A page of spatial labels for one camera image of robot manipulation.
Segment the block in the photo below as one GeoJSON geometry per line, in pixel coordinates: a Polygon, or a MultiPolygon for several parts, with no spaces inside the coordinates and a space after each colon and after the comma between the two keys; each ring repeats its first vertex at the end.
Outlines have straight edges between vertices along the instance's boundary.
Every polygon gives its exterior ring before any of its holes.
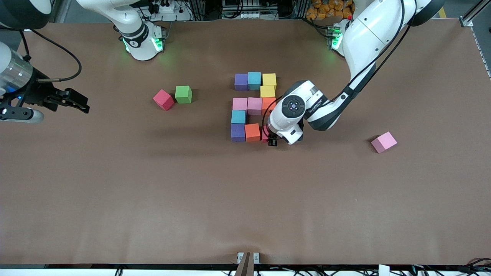
{"type": "Polygon", "coordinates": [[[275,98],[276,94],[274,92],[274,86],[272,85],[263,85],[259,90],[259,94],[261,98],[275,98]]]}
{"type": "Polygon", "coordinates": [[[162,89],[154,96],[154,101],[165,111],[174,105],[174,99],[162,89]]]}
{"type": "Polygon", "coordinates": [[[192,101],[192,91],[189,85],[176,86],[176,101],[178,104],[190,104],[192,101]]]}
{"type": "Polygon", "coordinates": [[[386,151],[388,148],[392,147],[395,144],[397,144],[396,139],[392,137],[392,134],[390,134],[390,132],[386,132],[372,141],[372,145],[378,153],[386,151]]]}
{"type": "Polygon", "coordinates": [[[232,110],[245,110],[247,112],[247,98],[234,98],[232,110]]]}
{"type": "Polygon", "coordinates": [[[268,136],[270,135],[270,132],[268,131],[268,127],[267,126],[263,126],[263,131],[261,132],[261,137],[262,137],[262,140],[263,140],[263,143],[264,144],[267,144],[268,143],[268,136]]]}
{"type": "Polygon", "coordinates": [[[246,111],[232,110],[232,124],[245,124],[245,123],[246,123],[246,111]]]}
{"type": "Polygon", "coordinates": [[[245,142],[246,141],[245,124],[231,124],[230,139],[232,140],[232,142],[245,142]]]}
{"type": "Polygon", "coordinates": [[[249,72],[247,86],[249,90],[259,90],[261,87],[261,72],[249,72]]]}
{"type": "Polygon", "coordinates": [[[248,98],[247,99],[247,114],[249,115],[262,115],[263,111],[263,99],[262,98],[248,98]]]}
{"type": "Polygon", "coordinates": [[[260,140],[261,140],[261,132],[259,131],[259,124],[246,124],[245,141],[256,142],[260,140]]]}
{"type": "Polygon", "coordinates": [[[268,109],[268,114],[271,113],[271,111],[273,111],[274,107],[276,106],[276,98],[263,98],[263,108],[262,108],[261,114],[264,115],[264,112],[266,112],[266,109],[269,106],[270,106],[270,108],[268,109]]]}
{"type": "Polygon", "coordinates": [[[276,74],[263,74],[263,85],[273,85],[276,90],[276,74]]]}
{"type": "Polygon", "coordinates": [[[247,91],[247,74],[235,74],[235,90],[247,91]]]}

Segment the pile of orange blocks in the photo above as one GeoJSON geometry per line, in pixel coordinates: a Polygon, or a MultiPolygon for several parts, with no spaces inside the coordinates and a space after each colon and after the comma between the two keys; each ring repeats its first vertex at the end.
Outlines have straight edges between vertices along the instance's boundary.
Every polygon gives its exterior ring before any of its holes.
{"type": "Polygon", "coordinates": [[[312,6],[307,10],[305,18],[309,20],[341,16],[348,18],[355,12],[353,0],[311,0],[312,6]]]}

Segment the light blue cube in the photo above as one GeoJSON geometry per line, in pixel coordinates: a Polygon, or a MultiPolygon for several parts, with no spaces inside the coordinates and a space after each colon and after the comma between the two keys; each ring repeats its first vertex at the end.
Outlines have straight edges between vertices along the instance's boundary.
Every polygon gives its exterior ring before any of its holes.
{"type": "Polygon", "coordinates": [[[249,90],[259,90],[261,87],[261,72],[249,72],[247,86],[249,90]]]}
{"type": "Polygon", "coordinates": [[[232,124],[245,124],[245,123],[246,123],[246,111],[232,110],[232,124]]]}

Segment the yellow cube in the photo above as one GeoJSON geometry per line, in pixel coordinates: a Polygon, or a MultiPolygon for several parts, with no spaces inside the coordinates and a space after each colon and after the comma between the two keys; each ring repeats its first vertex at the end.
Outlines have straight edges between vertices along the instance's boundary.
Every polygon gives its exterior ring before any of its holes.
{"type": "Polygon", "coordinates": [[[276,90],[276,74],[263,74],[263,85],[273,85],[274,89],[276,90]]]}
{"type": "Polygon", "coordinates": [[[261,98],[276,98],[273,85],[263,85],[259,88],[261,98]]]}

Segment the green cube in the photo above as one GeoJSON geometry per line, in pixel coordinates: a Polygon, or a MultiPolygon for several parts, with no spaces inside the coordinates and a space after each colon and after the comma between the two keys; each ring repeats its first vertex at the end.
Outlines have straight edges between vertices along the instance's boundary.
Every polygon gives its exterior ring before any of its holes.
{"type": "Polygon", "coordinates": [[[176,101],[178,104],[190,104],[192,91],[189,85],[176,86],[176,101]]]}

